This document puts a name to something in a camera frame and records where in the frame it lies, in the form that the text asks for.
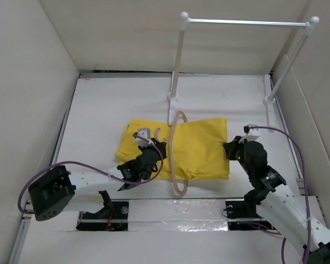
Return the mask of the yellow trousers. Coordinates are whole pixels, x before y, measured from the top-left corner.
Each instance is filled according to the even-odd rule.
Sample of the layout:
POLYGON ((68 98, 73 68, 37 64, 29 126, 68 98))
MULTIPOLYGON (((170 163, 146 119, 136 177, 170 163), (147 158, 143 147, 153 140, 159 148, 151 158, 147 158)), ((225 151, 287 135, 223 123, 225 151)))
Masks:
MULTIPOLYGON (((140 128, 150 128, 152 135, 156 128, 161 128, 158 138, 162 140, 170 137, 171 126, 166 123, 132 119, 123 131, 115 153, 120 164, 136 158, 141 153, 133 137, 133 133, 140 128)), ((230 168, 223 148, 226 141, 227 120, 225 118, 179 123, 174 137, 174 148, 179 156, 176 163, 177 179, 227 180, 230 168)))

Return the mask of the wooden clothes hanger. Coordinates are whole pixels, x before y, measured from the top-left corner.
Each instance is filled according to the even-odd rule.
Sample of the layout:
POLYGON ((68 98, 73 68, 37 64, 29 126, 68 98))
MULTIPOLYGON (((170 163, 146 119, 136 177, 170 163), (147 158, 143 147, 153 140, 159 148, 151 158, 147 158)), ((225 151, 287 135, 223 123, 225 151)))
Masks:
POLYGON ((177 179, 177 174, 176 174, 176 163, 178 162, 178 153, 176 153, 175 148, 174 148, 174 137, 175 137, 175 131, 176 131, 176 127, 178 125, 178 121, 179 119, 182 119, 184 121, 184 123, 188 122, 187 116, 185 115, 185 113, 183 111, 178 111, 175 114, 175 117, 173 119, 173 123, 171 125, 171 130, 170 130, 170 137, 169 139, 166 139, 165 137, 162 139, 162 141, 158 138, 158 133, 161 131, 161 128, 156 128, 155 129, 155 139, 159 142, 165 142, 166 145, 169 148, 169 164, 170 164, 170 173, 171 173, 171 180, 172 180, 172 184, 173 184, 173 188, 174 191, 177 195, 179 195, 180 197, 183 197, 188 190, 188 179, 185 178, 184 179, 184 183, 183 183, 183 189, 180 190, 179 186, 178 186, 178 179, 177 179))

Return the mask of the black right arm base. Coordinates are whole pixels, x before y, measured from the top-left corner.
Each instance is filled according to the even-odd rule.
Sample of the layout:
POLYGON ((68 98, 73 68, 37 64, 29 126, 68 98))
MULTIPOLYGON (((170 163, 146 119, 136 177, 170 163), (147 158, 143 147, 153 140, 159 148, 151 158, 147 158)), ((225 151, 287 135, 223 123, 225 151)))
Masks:
POLYGON ((268 234, 279 235, 276 228, 260 217, 243 198, 227 199, 221 214, 227 220, 229 231, 260 230, 268 234))

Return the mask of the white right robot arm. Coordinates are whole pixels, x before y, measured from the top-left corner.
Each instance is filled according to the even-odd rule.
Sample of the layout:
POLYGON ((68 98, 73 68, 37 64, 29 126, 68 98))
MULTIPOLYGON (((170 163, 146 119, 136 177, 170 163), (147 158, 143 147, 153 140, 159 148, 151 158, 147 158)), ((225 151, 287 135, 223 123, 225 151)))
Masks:
POLYGON ((304 263, 330 263, 330 229, 307 213, 285 179, 268 165, 263 145, 236 136, 223 148, 228 160, 239 162, 253 187, 244 196, 244 212, 272 224, 304 263))

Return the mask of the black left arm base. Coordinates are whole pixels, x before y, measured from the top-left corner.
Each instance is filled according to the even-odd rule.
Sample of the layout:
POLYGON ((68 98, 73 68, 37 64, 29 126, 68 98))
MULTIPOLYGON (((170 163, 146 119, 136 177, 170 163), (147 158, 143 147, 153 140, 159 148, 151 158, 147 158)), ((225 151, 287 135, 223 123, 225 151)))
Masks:
POLYGON ((80 212, 78 231, 128 231, 129 200, 112 200, 107 191, 100 191, 103 207, 96 213, 80 212))

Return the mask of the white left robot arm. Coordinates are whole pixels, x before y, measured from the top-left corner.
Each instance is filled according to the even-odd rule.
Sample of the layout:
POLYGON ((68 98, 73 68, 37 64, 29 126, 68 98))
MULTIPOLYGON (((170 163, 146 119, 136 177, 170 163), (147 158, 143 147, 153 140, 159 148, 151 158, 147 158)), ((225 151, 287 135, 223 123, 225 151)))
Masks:
POLYGON ((44 169, 29 182, 28 192, 35 219, 47 221, 64 211, 84 211, 106 218, 112 211, 107 192, 111 180, 121 182, 120 190, 129 190, 156 179, 166 159, 166 143, 155 138, 138 137, 145 143, 141 154, 116 167, 122 177, 93 168, 92 173, 71 173, 68 162, 59 162, 44 169))

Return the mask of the white clothes rack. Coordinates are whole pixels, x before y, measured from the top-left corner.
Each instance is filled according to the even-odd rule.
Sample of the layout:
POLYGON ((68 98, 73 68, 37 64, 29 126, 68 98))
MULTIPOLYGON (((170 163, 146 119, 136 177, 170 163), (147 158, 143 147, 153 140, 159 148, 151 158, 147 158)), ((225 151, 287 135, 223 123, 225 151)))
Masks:
POLYGON ((267 117, 267 129, 269 131, 274 131, 275 128, 275 113, 273 105, 276 102, 276 94, 287 77, 288 73, 292 69, 292 66, 300 54, 302 48, 304 47, 307 39, 311 36, 316 26, 319 24, 320 18, 313 16, 307 22, 288 22, 288 21, 258 21, 258 20, 227 20, 227 19, 201 19, 201 18, 191 18, 187 12, 182 12, 180 15, 180 27, 179 36, 177 43, 177 52, 174 63, 174 70, 172 71, 172 80, 170 86, 170 92, 167 96, 169 102, 168 108, 168 124, 172 125, 175 121, 175 115, 177 113, 178 104, 178 80, 180 65, 182 61, 182 52, 184 46, 185 31, 189 24, 223 24, 223 25, 245 25, 245 26, 266 26, 271 28, 289 28, 289 29, 304 29, 304 33, 300 38, 298 44, 296 45, 291 58, 288 60, 283 72, 278 78, 277 82, 272 86, 271 78, 268 75, 264 76, 264 89, 265 96, 262 100, 266 109, 267 117))

